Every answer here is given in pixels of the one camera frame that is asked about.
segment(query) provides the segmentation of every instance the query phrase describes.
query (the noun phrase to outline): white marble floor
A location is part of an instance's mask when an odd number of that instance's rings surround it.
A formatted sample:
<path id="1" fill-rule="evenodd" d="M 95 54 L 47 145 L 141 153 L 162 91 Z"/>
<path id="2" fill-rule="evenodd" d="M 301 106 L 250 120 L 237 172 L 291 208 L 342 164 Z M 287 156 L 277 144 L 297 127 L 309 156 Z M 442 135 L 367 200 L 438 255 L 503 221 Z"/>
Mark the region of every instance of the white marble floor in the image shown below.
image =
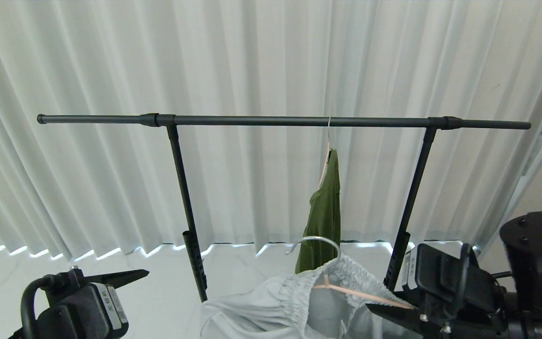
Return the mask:
<path id="1" fill-rule="evenodd" d="M 286 248 L 284 244 L 269 244 L 256 255 L 253 245 L 213 245 L 204 255 L 208 298 L 246 292 L 268 277 L 293 272 L 297 252 L 286 256 Z M 380 279 L 383 277 L 390 258 L 389 245 L 342 244 L 342 250 Z M 187 253 L 163 245 L 149 257 L 137 251 L 130 255 L 115 253 L 101 260 L 92 255 L 78 262 L 53 260 L 49 255 L 33 258 L 26 251 L 16 255 L 0 251 L 0 338 L 9 337 L 21 326 L 19 306 L 26 285 L 45 274 L 67 271 L 71 265 L 78 265 L 85 275 L 149 270 L 148 277 L 118 290 L 129 319 L 125 338 L 199 337 L 200 300 Z M 36 312 L 46 307 L 45 294 L 38 292 Z"/>

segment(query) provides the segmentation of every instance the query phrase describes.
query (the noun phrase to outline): olive green cloth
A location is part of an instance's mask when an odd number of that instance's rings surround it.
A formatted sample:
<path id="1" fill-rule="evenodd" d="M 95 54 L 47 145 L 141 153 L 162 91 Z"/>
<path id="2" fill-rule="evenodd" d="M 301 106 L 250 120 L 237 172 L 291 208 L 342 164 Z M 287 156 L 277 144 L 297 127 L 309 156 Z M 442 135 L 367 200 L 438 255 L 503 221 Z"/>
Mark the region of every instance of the olive green cloth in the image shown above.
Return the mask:
<path id="1" fill-rule="evenodd" d="M 340 244 L 340 178 L 338 152 L 329 151 L 327 170 L 319 190 L 310 200 L 311 210 L 303 236 L 323 236 Z M 336 249 L 327 242 L 303 241 L 296 262 L 296 274 L 314 270 L 336 258 Z"/>

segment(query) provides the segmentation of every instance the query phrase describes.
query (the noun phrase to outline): light gray clothing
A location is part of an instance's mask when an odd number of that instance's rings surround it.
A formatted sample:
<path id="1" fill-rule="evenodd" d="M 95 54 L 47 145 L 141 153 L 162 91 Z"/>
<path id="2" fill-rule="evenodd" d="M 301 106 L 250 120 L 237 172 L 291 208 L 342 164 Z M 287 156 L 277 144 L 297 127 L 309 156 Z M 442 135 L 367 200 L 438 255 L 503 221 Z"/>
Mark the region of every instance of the light gray clothing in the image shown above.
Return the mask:
<path id="1" fill-rule="evenodd" d="M 342 332 L 342 339 L 402 337 L 404 329 L 372 315 L 370 300 L 336 291 L 312 289 L 322 281 L 327 266 L 299 274 L 268 279 L 254 290 L 202 303 L 203 339 L 330 339 L 329 332 Z M 406 303 L 385 288 L 348 256 L 331 266 L 329 279 L 335 285 Z M 340 331 L 327 328 L 344 327 Z"/>

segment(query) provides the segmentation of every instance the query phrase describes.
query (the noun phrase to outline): pleated curtain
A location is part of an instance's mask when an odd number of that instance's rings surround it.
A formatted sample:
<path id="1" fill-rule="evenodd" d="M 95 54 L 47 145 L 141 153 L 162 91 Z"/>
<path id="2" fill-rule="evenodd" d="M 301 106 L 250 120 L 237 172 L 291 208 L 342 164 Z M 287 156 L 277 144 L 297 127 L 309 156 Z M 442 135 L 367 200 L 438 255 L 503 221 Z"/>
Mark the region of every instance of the pleated curtain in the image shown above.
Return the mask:
<path id="1" fill-rule="evenodd" d="M 527 121 L 541 90 L 542 1 L 0 1 L 0 245 L 183 243 L 163 128 L 40 113 Z M 439 131 L 413 240 L 475 240 L 524 133 Z M 393 241 L 422 135 L 180 126 L 200 248 L 297 240 L 328 141 L 343 239 Z"/>

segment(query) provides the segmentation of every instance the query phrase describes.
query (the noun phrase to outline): clothing rack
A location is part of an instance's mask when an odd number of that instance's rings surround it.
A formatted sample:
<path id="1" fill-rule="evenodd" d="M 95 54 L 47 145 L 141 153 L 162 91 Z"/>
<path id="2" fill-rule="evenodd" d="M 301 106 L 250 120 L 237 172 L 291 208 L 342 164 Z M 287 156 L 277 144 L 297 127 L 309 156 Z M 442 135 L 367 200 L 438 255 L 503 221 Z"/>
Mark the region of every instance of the clothing rack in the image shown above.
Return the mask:
<path id="1" fill-rule="evenodd" d="M 487 121 L 487 120 L 463 120 L 453 116 L 432 117 L 432 118 L 325 118 L 309 116 L 198 116 L 198 115 L 174 115 L 148 113 L 137 116 L 125 115 L 44 115 L 39 114 L 37 121 L 40 124 L 54 123 L 86 123 L 86 124 L 142 124 L 150 127 L 166 127 L 168 139 L 175 160 L 175 170 L 179 180 L 179 189 L 183 200 L 183 209 L 187 218 L 188 230 L 183 232 L 185 248 L 190 259 L 191 269 L 193 271 L 200 300 L 207 300 L 206 289 L 207 280 L 202 265 L 202 255 L 198 243 L 198 233 L 196 232 L 196 223 L 191 208 L 191 200 L 187 187 L 187 178 L 185 176 L 185 167 L 183 167 L 183 158 L 179 146 L 178 125 L 232 125 L 232 126 L 331 126 L 331 127 L 417 127 L 425 128 L 422 148 L 417 160 L 413 180 L 405 209 L 401 217 L 399 231 L 394 242 L 394 249 L 390 256 L 390 263 L 386 276 L 383 280 L 384 285 L 390 291 L 394 291 L 396 281 L 399 276 L 400 268 L 405 257 L 409 237 L 407 225 L 413 204 L 417 197 L 423 171 L 428 161 L 428 154 L 432 142 L 438 129 L 529 129 L 531 124 L 522 121 Z"/>

